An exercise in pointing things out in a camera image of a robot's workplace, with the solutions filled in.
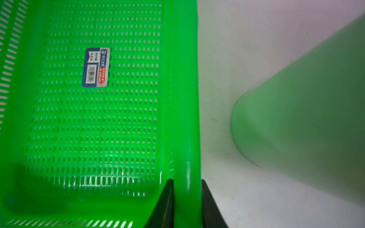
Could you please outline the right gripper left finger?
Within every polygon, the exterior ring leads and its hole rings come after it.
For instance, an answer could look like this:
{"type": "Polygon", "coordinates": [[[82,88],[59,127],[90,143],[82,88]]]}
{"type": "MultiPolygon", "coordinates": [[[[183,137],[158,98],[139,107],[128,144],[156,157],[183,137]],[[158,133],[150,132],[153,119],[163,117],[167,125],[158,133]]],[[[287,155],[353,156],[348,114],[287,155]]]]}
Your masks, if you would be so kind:
{"type": "Polygon", "coordinates": [[[173,228],[175,215],[174,181],[169,179],[144,226],[145,228],[173,228]]]}

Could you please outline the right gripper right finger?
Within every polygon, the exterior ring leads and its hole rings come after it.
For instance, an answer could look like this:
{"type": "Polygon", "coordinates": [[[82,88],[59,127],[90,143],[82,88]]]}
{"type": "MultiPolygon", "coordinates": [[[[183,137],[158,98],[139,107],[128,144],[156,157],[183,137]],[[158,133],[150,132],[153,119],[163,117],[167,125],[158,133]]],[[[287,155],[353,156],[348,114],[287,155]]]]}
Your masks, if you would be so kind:
{"type": "Polygon", "coordinates": [[[202,227],[228,228],[205,180],[202,180],[202,227]]]}

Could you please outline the green plastic basket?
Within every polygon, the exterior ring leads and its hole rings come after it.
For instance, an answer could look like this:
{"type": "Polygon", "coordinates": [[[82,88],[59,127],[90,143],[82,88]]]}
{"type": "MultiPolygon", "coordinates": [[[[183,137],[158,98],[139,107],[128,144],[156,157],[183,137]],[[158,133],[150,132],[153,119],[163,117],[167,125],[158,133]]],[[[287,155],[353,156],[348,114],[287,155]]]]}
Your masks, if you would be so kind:
{"type": "Polygon", "coordinates": [[[202,227],[197,1],[1,1],[1,227],[202,227]],[[110,48],[106,87],[83,87],[110,48]]]}

